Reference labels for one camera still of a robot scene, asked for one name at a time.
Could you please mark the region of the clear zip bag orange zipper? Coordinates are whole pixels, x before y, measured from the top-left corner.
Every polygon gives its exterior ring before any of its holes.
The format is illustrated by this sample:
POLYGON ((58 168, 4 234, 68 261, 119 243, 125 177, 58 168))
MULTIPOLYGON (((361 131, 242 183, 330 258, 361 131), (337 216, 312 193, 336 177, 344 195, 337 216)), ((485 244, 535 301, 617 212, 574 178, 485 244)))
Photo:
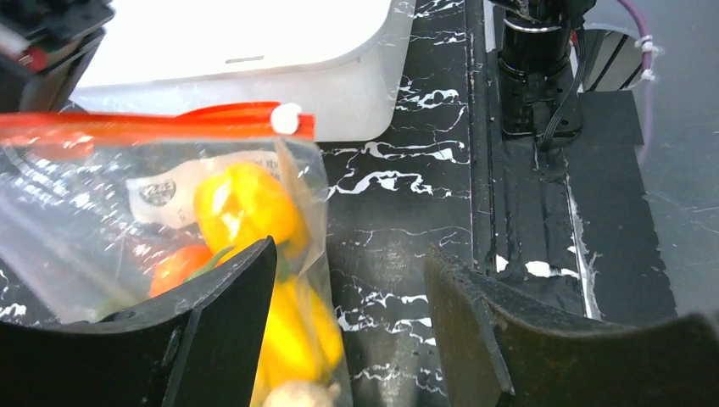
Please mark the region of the clear zip bag orange zipper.
MULTIPOLYGON (((53 314, 34 327, 99 322, 151 299, 157 263, 180 248, 207 246, 195 188, 240 162, 268 170, 309 231, 309 246, 295 259, 276 245, 272 294, 276 282, 296 276, 336 317, 326 169, 315 117, 297 104, 236 103, 178 116, 3 114, 1 272, 16 275, 53 314)), ((28 326, 8 308, 5 322, 28 326)), ((334 406, 353 404, 345 350, 330 379, 317 383, 342 387, 334 406)))

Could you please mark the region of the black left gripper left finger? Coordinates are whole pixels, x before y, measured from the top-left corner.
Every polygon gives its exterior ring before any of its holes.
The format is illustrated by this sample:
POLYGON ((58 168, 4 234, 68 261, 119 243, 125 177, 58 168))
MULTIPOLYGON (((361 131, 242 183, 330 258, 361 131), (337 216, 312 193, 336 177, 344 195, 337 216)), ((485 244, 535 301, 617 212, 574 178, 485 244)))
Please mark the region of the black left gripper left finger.
POLYGON ((3 323, 2 405, 249 405, 276 264, 266 238, 99 322, 3 323))

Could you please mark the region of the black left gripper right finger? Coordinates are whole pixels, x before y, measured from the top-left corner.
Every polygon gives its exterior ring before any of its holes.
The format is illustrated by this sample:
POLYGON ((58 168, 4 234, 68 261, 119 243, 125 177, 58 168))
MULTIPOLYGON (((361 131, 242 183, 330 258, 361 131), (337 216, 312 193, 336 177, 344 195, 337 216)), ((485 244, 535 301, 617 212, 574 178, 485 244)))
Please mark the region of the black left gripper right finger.
POLYGON ((718 314, 634 327, 557 309, 430 248, 424 281, 452 406, 715 406, 718 314))

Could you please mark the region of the green chili pepper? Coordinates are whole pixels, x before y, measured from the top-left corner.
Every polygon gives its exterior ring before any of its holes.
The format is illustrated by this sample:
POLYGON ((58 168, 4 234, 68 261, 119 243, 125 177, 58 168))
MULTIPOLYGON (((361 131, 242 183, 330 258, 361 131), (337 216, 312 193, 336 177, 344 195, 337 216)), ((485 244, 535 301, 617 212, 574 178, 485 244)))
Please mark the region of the green chili pepper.
POLYGON ((213 269, 220 263, 220 261, 221 261, 227 254, 229 254, 229 253, 230 253, 232 250, 234 250, 234 249, 235 249, 234 246, 228 246, 228 247, 223 248, 222 250, 218 251, 216 254, 214 254, 214 255, 208 260, 208 262, 207 262, 205 265, 203 265, 203 266, 197 268, 194 272, 192 272, 192 273, 184 280, 184 282, 189 282, 189 281, 191 281, 192 279, 194 279, 194 278, 196 278, 196 277, 198 277, 198 276, 201 276, 201 275, 207 273, 207 272, 210 271, 210 270, 213 270, 213 269))

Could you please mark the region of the orange tomato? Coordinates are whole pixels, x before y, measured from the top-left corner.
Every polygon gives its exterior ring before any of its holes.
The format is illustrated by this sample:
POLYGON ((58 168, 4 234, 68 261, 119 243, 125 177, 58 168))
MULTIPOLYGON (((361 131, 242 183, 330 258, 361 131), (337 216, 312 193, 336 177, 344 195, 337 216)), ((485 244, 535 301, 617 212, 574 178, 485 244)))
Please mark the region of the orange tomato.
POLYGON ((205 266, 212 256, 213 253, 205 245, 176 250, 154 267, 149 297, 157 297, 182 284, 194 271, 205 266))

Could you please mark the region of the yellow bell pepper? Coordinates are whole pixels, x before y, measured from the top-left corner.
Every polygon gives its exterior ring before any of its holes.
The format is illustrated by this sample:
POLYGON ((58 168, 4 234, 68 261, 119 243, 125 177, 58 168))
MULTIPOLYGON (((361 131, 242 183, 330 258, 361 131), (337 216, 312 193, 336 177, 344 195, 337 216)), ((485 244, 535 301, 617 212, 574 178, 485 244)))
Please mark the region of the yellow bell pepper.
POLYGON ((268 170, 252 162, 232 164, 201 181, 193 209, 214 254, 234 247, 224 259, 268 236, 289 259, 309 246, 307 225, 290 193, 268 170))
POLYGON ((337 319, 314 288, 296 276, 276 282, 250 404, 285 382, 328 381, 343 357, 337 319))

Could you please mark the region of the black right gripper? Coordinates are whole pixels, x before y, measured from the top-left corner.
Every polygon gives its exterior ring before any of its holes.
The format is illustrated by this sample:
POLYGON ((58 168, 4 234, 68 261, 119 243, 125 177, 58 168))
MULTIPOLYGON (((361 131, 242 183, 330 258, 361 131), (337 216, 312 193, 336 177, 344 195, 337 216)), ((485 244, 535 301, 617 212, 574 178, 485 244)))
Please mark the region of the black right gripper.
POLYGON ((114 17, 105 0, 1 2, 1 111, 60 111, 114 17))

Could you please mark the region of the white plastic bin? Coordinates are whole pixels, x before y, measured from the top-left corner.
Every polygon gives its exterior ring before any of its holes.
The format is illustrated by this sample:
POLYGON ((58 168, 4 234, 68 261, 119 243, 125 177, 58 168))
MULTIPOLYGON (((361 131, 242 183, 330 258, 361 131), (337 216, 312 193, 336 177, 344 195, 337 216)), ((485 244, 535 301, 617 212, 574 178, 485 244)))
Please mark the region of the white plastic bin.
POLYGON ((295 103, 321 142, 360 142, 390 125, 412 1, 112 2, 115 12, 71 94, 87 111, 184 114, 295 103))

